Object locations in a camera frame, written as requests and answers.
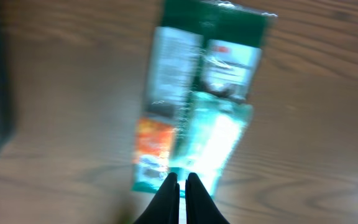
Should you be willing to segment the green glove package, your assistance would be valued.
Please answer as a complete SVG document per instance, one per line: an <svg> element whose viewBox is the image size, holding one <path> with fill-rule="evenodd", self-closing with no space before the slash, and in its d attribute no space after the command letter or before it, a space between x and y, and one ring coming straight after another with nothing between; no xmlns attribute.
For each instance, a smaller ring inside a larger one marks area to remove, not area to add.
<svg viewBox="0 0 358 224"><path fill-rule="evenodd" d="M248 104L274 17L229 1L165 1L154 30L140 119L174 124L196 91Z"/></svg>

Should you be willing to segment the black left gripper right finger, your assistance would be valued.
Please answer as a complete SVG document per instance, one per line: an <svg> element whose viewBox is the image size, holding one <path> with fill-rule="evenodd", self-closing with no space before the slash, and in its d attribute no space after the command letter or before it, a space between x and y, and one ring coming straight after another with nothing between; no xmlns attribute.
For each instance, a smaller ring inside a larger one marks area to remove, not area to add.
<svg viewBox="0 0 358 224"><path fill-rule="evenodd" d="M194 172L185 183L185 202L187 224L229 224Z"/></svg>

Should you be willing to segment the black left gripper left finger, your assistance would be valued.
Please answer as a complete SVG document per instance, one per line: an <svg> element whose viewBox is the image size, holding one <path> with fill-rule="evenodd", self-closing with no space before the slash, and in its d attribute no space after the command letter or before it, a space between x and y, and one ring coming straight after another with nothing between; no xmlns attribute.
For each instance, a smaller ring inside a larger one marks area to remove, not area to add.
<svg viewBox="0 0 358 224"><path fill-rule="evenodd" d="M171 172L134 224L179 224L180 185Z"/></svg>

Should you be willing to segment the teal tissue pack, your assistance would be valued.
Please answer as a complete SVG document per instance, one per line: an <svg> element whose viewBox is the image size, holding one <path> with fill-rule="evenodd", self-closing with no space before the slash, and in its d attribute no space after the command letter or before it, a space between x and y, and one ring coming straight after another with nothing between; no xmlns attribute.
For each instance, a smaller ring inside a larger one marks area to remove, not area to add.
<svg viewBox="0 0 358 224"><path fill-rule="evenodd" d="M252 105L193 92L179 109L174 124L140 119L135 137L133 190L155 193L167 175L178 176L180 195L185 180L198 175L210 196L254 112Z"/></svg>

